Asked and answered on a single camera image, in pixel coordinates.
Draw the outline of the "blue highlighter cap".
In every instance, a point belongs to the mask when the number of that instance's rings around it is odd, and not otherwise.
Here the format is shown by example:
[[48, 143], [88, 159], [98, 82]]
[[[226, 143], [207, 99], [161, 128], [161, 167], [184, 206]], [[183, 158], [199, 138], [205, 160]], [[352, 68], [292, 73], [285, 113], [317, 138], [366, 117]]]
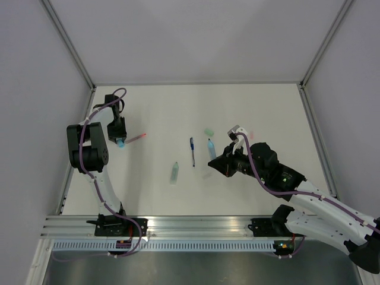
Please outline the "blue highlighter cap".
[[125, 146], [124, 140], [121, 139], [121, 138], [118, 138], [116, 140], [116, 143], [117, 143], [117, 145], [118, 145], [119, 148], [124, 148], [124, 146]]

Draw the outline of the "blue highlighter marker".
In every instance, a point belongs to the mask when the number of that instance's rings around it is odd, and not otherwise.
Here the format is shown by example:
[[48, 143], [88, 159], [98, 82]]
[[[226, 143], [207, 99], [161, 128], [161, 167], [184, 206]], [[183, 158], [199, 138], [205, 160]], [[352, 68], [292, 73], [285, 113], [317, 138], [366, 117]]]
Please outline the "blue highlighter marker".
[[211, 139], [208, 139], [207, 147], [208, 147], [208, 152], [210, 155], [210, 160], [216, 159], [217, 158], [216, 149]]

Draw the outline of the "blue ballpoint pen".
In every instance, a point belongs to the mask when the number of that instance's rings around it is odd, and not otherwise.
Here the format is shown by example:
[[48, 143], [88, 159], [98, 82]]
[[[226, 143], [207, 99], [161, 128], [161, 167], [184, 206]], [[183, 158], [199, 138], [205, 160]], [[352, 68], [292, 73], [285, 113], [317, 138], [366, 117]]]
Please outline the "blue ballpoint pen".
[[190, 148], [191, 148], [191, 154], [192, 154], [192, 167], [195, 167], [195, 153], [194, 153], [194, 139], [193, 137], [191, 137], [189, 139], [189, 143], [190, 143]]

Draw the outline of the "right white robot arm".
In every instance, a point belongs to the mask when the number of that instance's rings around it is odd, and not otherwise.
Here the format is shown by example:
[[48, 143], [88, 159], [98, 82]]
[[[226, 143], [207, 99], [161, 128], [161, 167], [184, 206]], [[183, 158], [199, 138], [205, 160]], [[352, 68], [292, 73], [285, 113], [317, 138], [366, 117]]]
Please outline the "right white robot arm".
[[324, 193], [294, 169], [281, 164], [265, 142], [250, 154], [228, 145], [208, 166], [231, 177], [240, 172], [260, 180], [265, 189], [287, 201], [276, 209], [270, 227], [279, 236], [309, 236], [339, 249], [363, 270], [379, 274], [379, 219]]

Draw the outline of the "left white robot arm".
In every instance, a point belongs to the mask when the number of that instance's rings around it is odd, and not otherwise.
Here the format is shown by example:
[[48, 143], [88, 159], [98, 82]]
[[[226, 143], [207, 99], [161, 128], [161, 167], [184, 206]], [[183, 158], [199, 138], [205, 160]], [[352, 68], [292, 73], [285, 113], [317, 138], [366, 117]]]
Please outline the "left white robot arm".
[[124, 106], [121, 97], [107, 94], [104, 103], [95, 105], [88, 118], [66, 128], [70, 164], [89, 182], [103, 216], [125, 215], [107, 171], [110, 157], [107, 142], [120, 147], [127, 138], [125, 118], [121, 116]]

